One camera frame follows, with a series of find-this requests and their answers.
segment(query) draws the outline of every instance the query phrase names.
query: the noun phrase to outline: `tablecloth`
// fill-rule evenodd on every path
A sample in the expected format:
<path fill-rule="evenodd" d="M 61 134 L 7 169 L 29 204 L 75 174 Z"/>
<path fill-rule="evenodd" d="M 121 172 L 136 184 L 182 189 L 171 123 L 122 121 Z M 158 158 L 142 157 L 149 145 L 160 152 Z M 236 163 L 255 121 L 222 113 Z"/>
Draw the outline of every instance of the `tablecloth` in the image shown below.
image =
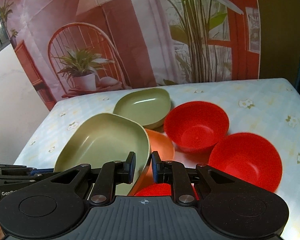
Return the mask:
<path fill-rule="evenodd" d="M 300 95 L 293 86 L 285 79 L 266 79 L 162 88 L 169 92 L 174 106 L 196 100 L 219 105 L 229 116 L 229 134 L 253 132 L 276 147 L 283 166 L 276 193 L 286 201 L 290 211 L 282 238 L 300 240 Z M 96 93 L 58 102 L 15 164 L 53 168 L 63 147 L 85 120 L 101 112 L 112 112 L 116 102 L 133 91 L 136 90 Z M 175 160 L 191 168 L 197 161 L 180 152 L 176 152 Z"/>

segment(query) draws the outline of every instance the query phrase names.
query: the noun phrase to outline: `crosshair symbol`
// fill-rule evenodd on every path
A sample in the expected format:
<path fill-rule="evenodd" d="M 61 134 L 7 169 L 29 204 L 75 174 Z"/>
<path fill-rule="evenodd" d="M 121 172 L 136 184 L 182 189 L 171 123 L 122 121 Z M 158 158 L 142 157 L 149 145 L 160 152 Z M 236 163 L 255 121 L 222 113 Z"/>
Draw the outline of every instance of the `crosshair symbol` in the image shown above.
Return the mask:
<path fill-rule="evenodd" d="M 141 201 L 139 201 L 139 202 L 141 202 L 141 204 L 143 204 L 143 205 L 146 205 L 146 204 L 148 204 L 148 203 L 151 202 L 151 201 L 149 201 L 149 200 L 147 200 L 147 199 L 143 199 L 143 200 L 141 200 Z"/>

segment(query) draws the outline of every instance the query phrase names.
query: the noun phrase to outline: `gray ridged panel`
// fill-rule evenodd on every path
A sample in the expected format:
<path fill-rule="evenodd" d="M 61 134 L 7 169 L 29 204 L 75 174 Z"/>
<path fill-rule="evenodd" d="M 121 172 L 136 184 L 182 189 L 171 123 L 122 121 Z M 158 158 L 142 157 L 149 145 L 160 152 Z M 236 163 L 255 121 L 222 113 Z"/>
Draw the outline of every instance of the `gray ridged panel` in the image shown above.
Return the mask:
<path fill-rule="evenodd" d="M 194 208 L 171 197 L 116 197 L 92 208 L 81 225 L 56 240 L 228 240 L 206 226 Z"/>

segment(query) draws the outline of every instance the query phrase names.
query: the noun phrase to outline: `printed backdrop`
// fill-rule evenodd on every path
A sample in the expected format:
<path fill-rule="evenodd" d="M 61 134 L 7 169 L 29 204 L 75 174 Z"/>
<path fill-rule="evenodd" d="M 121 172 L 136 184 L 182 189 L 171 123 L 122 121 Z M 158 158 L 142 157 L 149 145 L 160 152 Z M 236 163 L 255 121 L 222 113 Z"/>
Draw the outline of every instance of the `printed backdrop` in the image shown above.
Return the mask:
<path fill-rule="evenodd" d="M 258 78 L 257 0 L 0 0 L 0 13 L 49 110 L 101 91 Z"/>

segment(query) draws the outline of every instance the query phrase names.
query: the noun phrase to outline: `silver bolt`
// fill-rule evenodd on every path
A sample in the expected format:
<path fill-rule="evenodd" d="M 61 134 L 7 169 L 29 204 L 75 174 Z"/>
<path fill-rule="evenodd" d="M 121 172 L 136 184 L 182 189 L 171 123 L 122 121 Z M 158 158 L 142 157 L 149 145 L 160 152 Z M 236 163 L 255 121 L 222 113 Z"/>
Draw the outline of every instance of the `silver bolt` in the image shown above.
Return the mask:
<path fill-rule="evenodd" d="M 107 200 L 106 196 L 103 195 L 94 195 L 90 199 L 94 203 L 102 203 Z"/>
<path fill-rule="evenodd" d="M 182 202 L 182 203 L 190 203 L 192 201 L 194 201 L 194 197 L 191 196 L 191 195 L 181 195 L 179 197 L 179 200 Z"/>

